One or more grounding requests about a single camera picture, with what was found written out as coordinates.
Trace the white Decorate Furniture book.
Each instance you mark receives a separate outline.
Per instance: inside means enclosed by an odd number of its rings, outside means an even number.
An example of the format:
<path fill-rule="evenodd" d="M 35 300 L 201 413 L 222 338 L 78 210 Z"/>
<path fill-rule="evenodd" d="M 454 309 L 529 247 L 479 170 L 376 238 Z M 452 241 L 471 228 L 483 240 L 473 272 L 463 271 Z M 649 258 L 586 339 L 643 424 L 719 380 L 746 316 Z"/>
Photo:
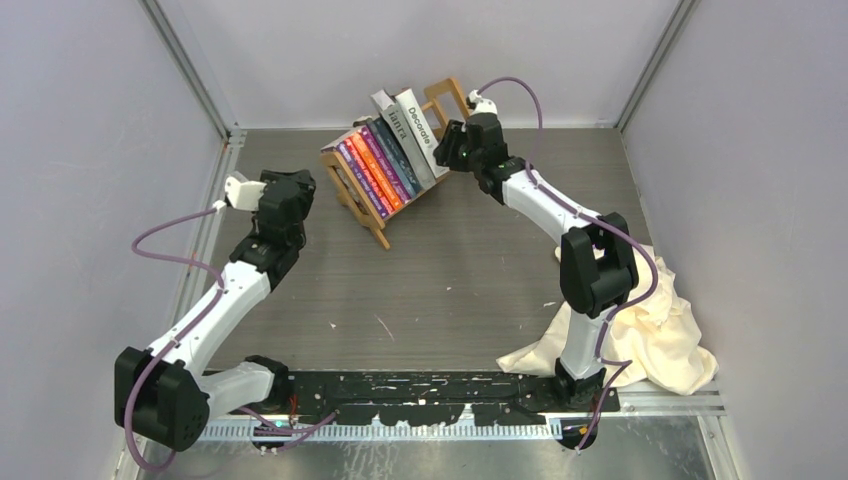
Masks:
<path fill-rule="evenodd" d="M 437 180 L 441 179 L 449 172 L 449 169 L 439 166 L 436 162 L 434 152 L 438 146 L 438 141 L 427 122 L 423 109 L 414 92 L 409 88 L 405 88 L 397 93 L 394 99 L 401 107 L 430 171 Z"/>

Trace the floral Louisa May Alcott book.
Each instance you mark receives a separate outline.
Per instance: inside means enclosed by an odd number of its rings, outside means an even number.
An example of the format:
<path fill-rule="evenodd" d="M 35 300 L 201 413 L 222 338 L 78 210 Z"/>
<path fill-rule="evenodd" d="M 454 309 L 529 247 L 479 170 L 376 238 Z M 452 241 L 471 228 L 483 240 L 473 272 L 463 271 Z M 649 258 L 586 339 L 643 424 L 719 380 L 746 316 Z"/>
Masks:
<path fill-rule="evenodd" d="M 409 199 L 414 200 L 422 190 L 421 185 L 387 122 L 382 118 L 378 118 L 369 119 L 366 121 L 366 124 L 371 133 L 376 137 L 385 157 L 394 168 L 396 176 L 403 184 Z"/>

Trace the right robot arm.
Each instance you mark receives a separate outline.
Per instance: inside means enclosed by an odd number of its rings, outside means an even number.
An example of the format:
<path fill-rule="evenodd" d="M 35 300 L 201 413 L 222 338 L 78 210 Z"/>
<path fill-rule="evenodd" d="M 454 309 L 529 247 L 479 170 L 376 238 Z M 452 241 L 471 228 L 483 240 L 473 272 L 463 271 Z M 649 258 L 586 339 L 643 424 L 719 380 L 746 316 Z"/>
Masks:
<path fill-rule="evenodd" d="M 606 317 L 639 282 L 626 220 L 583 209 L 527 160 L 510 154 L 494 113 L 449 121 L 434 157 L 440 166 L 472 173 L 483 193 L 558 241 L 559 284 L 571 317 L 553 384 L 562 407 L 582 409 L 604 384 L 600 340 Z"/>

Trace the red Treehouse book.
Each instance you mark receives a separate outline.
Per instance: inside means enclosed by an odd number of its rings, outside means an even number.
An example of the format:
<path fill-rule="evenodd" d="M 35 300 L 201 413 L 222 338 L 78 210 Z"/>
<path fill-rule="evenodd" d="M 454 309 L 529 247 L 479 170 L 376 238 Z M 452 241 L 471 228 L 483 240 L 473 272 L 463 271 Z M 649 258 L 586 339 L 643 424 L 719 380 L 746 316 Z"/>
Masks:
<path fill-rule="evenodd" d="M 359 171 L 361 177 L 363 178 L 362 182 L 363 182 L 363 185 L 365 186 L 366 193 L 369 196 L 371 203 L 377 209 L 378 214 L 382 219 L 387 218 L 389 216 L 389 214 L 392 212 L 391 204 L 389 203 L 388 199 L 383 194 L 383 192 L 380 189 L 377 181 L 375 180 L 374 176 L 372 175 L 372 173 L 368 169 L 364 159 L 362 158 L 361 154 L 359 153 L 359 151 L 355 147 L 353 141 L 350 140 L 350 139 L 345 139 L 344 144 L 345 144 L 346 149 L 352 155 L 352 157 L 353 157 L 353 159 L 354 159 L 354 161 L 357 165 L 358 171 Z"/>

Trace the blue Nineteen Eighty-Four book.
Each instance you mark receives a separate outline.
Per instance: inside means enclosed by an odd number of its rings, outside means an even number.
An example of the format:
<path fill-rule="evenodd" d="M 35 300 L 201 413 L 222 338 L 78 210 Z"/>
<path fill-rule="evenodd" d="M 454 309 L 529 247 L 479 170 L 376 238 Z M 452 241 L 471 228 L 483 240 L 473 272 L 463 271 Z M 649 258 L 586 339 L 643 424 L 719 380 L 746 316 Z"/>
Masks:
<path fill-rule="evenodd" d="M 394 186 L 396 192 L 401 196 L 404 204 L 407 204 L 407 203 L 411 202 L 412 200 L 409 199 L 403 184 L 400 182 L 400 180 L 396 176 L 396 172 L 394 171 L 394 168 L 392 167 L 392 165 L 389 163 L 389 161 L 385 157 L 384 152 L 383 152 L 382 148 L 380 147 L 380 145 L 378 144 L 376 137 L 368 129 L 366 121 L 369 120 L 369 119 L 373 119 L 373 118 L 367 117 L 366 120 L 365 120 L 365 126 L 364 127 L 370 132 L 370 134 L 372 135 L 372 137 L 374 139 L 374 143 L 372 144 L 372 147 L 376 150 L 375 155 L 377 156 L 379 163 L 381 164 L 382 168 L 386 172 L 386 175 L 388 176 L 390 182 Z"/>

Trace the orange 78-Storey Treehouse book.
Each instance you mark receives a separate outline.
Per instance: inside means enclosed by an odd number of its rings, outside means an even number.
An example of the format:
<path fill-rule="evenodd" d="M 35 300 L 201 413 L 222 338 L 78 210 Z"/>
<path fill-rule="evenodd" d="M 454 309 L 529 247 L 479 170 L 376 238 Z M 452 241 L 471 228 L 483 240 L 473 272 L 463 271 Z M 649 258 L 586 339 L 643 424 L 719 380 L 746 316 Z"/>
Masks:
<path fill-rule="evenodd" d="M 400 197 L 398 196 L 394 188 L 391 186 L 388 177 L 385 175 L 384 171 L 379 166 L 375 155 L 371 151 L 370 147 L 367 145 L 363 136 L 359 132 L 353 133 L 351 135 L 351 140 L 353 141 L 355 147 L 364 159 L 368 169 L 374 176 L 383 194 L 391 204 L 392 212 L 390 214 L 393 214 L 399 207 L 402 206 Z"/>

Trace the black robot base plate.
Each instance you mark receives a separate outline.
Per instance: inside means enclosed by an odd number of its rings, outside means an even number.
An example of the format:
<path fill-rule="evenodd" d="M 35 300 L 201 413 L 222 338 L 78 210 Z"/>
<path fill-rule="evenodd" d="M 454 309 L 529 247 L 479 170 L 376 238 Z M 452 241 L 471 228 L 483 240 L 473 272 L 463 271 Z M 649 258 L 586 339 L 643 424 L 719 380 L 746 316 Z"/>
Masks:
<path fill-rule="evenodd" d="M 594 383 L 570 393 L 558 377 L 500 371 L 289 370 L 281 388 L 248 407 L 300 424 L 333 415 L 345 426 L 448 426 L 468 411 L 476 426 L 540 425 L 549 415 L 591 415 L 596 406 L 619 411 L 616 390 L 605 398 L 601 391 Z"/>

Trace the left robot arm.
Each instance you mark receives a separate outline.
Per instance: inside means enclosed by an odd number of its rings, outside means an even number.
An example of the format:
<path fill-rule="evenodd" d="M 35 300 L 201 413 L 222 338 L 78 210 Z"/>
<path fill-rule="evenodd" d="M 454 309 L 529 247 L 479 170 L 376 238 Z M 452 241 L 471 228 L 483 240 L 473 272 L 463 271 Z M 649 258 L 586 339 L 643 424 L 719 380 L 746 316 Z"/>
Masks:
<path fill-rule="evenodd" d="M 294 386 L 288 367 L 279 361 L 252 355 L 228 370 L 208 374 L 206 369 L 244 317 L 278 287 L 299 259 L 315 191 L 316 182 L 307 169 L 264 170 L 257 180 L 238 172 L 228 175 L 222 199 L 194 215 L 203 218 L 227 209 L 250 213 L 251 229 L 222 269 L 142 249 L 141 242 L 163 231 L 162 226 L 133 241 L 135 254 L 202 269 L 213 283 L 166 333 L 144 349 L 127 347 L 118 355 L 114 415 L 127 439 L 141 436 L 182 452 L 211 420 L 251 405 L 269 413 L 288 406 Z"/>

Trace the magenta paperback book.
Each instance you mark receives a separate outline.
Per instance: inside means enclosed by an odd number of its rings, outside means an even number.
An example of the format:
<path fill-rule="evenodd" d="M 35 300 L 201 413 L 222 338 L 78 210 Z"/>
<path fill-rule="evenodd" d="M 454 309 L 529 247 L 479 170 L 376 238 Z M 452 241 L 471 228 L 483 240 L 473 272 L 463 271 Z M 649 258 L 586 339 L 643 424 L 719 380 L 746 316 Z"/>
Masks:
<path fill-rule="evenodd" d="M 383 195 L 391 205 L 391 211 L 394 212 L 402 208 L 404 202 L 401 196 L 396 192 L 394 186 L 386 175 L 386 172 L 379 163 L 377 156 L 375 155 L 376 150 L 372 147 L 374 139 L 365 127 L 360 127 L 357 130 L 357 133 L 354 135 L 354 143 L 360 151 L 367 168 L 383 192 Z"/>

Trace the stack of grey magazines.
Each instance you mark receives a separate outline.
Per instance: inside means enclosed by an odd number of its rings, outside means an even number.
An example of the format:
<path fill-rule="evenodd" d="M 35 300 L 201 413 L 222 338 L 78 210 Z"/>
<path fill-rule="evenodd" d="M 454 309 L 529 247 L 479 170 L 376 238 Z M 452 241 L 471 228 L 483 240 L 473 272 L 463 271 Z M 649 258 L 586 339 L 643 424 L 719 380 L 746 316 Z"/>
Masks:
<path fill-rule="evenodd" d="M 371 100 L 405 153 L 422 190 L 427 191 L 434 187 L 436 178 L 425 161 L 423 152 L 414 139 L 410 124 L 399 104 L 384 89 L 373 93 Z"/>

